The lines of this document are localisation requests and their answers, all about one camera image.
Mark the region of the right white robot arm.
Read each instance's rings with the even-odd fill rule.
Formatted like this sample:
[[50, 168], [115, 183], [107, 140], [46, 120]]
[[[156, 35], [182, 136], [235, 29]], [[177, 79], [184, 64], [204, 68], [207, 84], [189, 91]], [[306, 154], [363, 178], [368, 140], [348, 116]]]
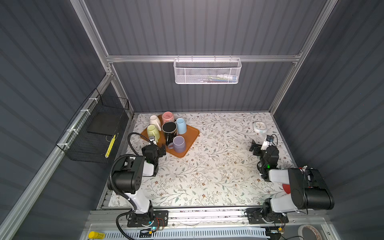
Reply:
[[286, 224], [287, 213], [307, 213], [308, 210], [331, 210], [335, 206], [334, 197], [324, 178], [317, 169], [279, 169], [279, 150], [267, 136], [262, 145], [252, 141], [250, 152], [259, 157], [257, 164], [262, 179], [268, 183], [282, 184], [285, 195], [268, 198], [258, 208], [248, 208], [245, 216], [250, 224]]

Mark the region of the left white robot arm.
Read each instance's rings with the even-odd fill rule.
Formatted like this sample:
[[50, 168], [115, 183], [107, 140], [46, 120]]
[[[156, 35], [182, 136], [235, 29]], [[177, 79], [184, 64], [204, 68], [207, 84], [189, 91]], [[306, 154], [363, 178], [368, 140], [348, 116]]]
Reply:
[[159, 147], [155, 137], [145, 137], [139, 133], [128, 135], [129, 146], [132, 147], [131, 136], [138, 135], [149, 144], [142, 147], [142, 154], [136, 151], [133, 154], [119, 156], [110, 169], [107, 187], [116, 195], [123, 197], [132, 206], [127, 213], [117, 217], [119, 220], [126, 217], [128, 228], [144, 227], [149, 232], [155, 232], [160, 227], [168, 225], [168, 211], [156, 211], [151, 200], [141, 188], [143, 178], [155, 177], [159, 170], [159, 158], [166, 155], [165, 146]]

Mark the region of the black mug red inside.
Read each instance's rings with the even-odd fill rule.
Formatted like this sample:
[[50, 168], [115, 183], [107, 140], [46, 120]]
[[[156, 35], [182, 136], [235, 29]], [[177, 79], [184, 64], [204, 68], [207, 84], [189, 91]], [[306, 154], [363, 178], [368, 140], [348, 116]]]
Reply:
[[162, 130], [165, 136], [166, 146], [171, 144], [174, 138], [178, 135], [178, 128], [175, 122], [169, 121], [162, 125]]

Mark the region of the orange plastic tray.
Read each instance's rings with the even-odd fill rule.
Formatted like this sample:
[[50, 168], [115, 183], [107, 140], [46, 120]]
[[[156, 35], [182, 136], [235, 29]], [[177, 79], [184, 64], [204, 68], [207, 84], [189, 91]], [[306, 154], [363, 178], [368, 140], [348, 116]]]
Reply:
[[[160, 119], [161, 121], [161, 124], [163, 124], [163, 120], [162, 120], [162, 115], [159, 114], [157, 115], [157, 117]], [[141, 132], [141, 134], [143, 136], [145, 136], [146, 138], [148, 138], [148, 134], [147, 134], [147, 125], [145, 125], [145, 127], [143, 128], [143, 131]], [[183, 135], [180, 135], [182, 136], [184, 139], [185, 139], [185, 142], [186, 142], [186, 150], [183, 152], [183, 153], [177, 153], [175, 150], [173, 149], [168, 149], [168, 147], [166, 146], [166, 152], [171, 154], [171, 155], [174, 155], [178, 158], [182, 158], [184, 157], [187, 152], [189, 151], [189, 149], [192, 147], [193, 143], [195, 142], [195, 140], [198, 138], [200, 134], [200, 131], [190, 125], [187, 125], [187, 132]], [[160, 139], [159, 141], [157, 141], [157, 145], [159, 147], [161, 147], [162, 145], [165, 145], [166, 144], [166, 139], [165, 139], [165, 135], [163, 133], [163, 131], [160, 132]]]

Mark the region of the light green mug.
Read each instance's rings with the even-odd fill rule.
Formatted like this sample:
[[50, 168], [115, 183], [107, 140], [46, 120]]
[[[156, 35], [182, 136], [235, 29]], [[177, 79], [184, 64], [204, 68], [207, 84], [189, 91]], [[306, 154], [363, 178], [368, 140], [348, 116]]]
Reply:
[[154, 137], [156, 142], [158, 142], [160, 139], [160, 131], [155, 125], [149, 125], [147, 127], [147, 134], [148, 137]]

